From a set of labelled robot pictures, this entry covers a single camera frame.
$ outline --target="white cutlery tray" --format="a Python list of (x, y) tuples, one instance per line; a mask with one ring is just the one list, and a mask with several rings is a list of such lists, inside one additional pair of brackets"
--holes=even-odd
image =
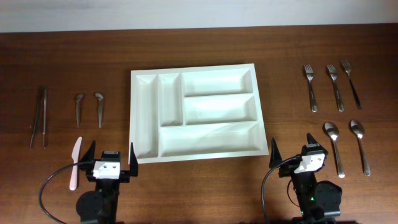
[(130, 113), (140, 164), (268, 155), (254, 64), (132, 71)]

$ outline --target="spoon handle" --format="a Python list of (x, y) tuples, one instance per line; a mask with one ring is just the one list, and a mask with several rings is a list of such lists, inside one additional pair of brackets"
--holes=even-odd
[(369, 167), (368, 164), (368, 158), (365, 155), (365, 151), (363, 150), (363, 146), (362, 146), (362, 139), (358, 138), (358, 142), (359, 142), (359, 148), (361, 149), (361, 154), (362, 154), (362, 166), (363, 166), (363, 172), (364, 174), (369, 177), (371, 175), (371, 168)]
[(77, 121), (77, 127), (80, 127), (80, 103), (76, 102), (76, 121)]
[(102, 128), (102, 112), (103, 112), (103, 102), (102, 100), (98, 102), (98, 127)]
[(343, 164), (340, 160), (340, 154), (338, 153), (336, 141), (333, 141), (333, 148), (335, 149), (338, 177), (344, 178), (346, 175), (344, 174)]

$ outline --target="wooden table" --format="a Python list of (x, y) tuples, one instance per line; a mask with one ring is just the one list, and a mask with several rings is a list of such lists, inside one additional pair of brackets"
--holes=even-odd
[[(117, 30), (0, 35), (0, 222), (53, 223), (41, 211), (38, 192), (55, 170), (72, 163), (72, 147), (83, 136), (82, 154), (96, 140), (102, 151), (121, 151), (127, 169), (130, 71), (254, 63), (267, 142), (283, 158), (298, 154), (310, 132), (329, 151), (318, 181), (343, 188), (338, 220), (396, 223), (398, 220), (398, 24), (251, 27), (227, 29)], [(363, 104), (356, 108), (341, 59), (354, 68)], [(315, 71), (318, 112), (310, 110), (302, 67)], [(338, 67), (345, 111), (337, 110), (326, 64)], [(49, 88), (46, 149), (29, 140), (39, 85)], [(98, 129), (94, 92), (105, 95)], [(81, 128), (74, 96), (84, 93)], [(372, 175), (366, 177), (351, 119), (362, 122)], [(325, 121), (340, 129), (339, 150), (346, 177), (339, 179)], [(138, 178), (121, 184), (118, 220), (126, 223), (263, 222), (260, 186), (269, 156), (143, 164)], [(68, 189), (70, 171), (47, 186), (44, 204), (59, 219), (78, 223), (75, 203), (95, 185), (81, 173)], [(273, 174), (266, 184), (271, 218), (300, 216), (286, 194), (289, 179)], [(294, 192), (290, 189), (293, 200)]]

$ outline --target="tongs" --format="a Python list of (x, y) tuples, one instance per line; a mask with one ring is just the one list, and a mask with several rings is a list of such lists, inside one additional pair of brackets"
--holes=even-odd
[(32, 137), (30, 138), (30, 149), (33, 148), (34, 139), (36, 138), (37, 131), (39, 130), (39, 122), (40, 122), (40, 114), (43, 110), (43, 148), (46, 147), (46, 138), (45, 138), (45, 125), (46, 125), (46, 114), (47, 114), (47, 88), (42, 87), (39, 90), (39, 99), (36, 105), (36, 116), (35, 116), (35, 123), (33, 124), (33, 133)]

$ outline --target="pink knife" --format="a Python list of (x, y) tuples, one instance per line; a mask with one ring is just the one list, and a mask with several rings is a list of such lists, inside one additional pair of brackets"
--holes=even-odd
[[(75, 147), (73, 147), (72, 151), (73, 163), (77, 163), (79, 160), (81, 140), (82, 137), (79, 137), (75, 143)], [(76, 188), (77, 188), (77, 166), (73, 166), (72, 176), (70, 177), (69, 189), (76, 190)]]

